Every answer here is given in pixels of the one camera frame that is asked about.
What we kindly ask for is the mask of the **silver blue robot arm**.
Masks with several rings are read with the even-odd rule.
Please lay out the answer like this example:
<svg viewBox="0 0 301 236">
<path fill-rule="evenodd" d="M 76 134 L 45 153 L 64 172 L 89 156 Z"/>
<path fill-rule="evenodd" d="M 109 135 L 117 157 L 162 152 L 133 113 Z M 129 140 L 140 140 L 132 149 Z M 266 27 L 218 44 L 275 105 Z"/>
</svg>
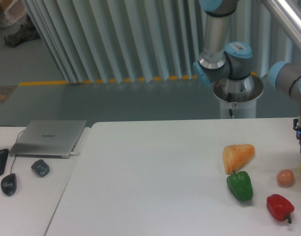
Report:
<svg viewBox="0 0 301 236">
<path fill-rule="evenodd" d="M 264 86 L 251 75 L 251 47 L 243 42 L 226 43 L 228 19 L 237 8 L 235 0 L 202 0 L 207 14 L 204 49 L 193 69 L 202 84 L 213 84 L 222 118 L 254 118 L 256 102 Z M 301 51 L 301 9 L 291 0 L 265 0 L 263 5 Z M 299 115 L 293 121 L 301 152 L 301 62 L 277 62 L 269 70 L 269 82 L 295 100 Z"/>
</svg>

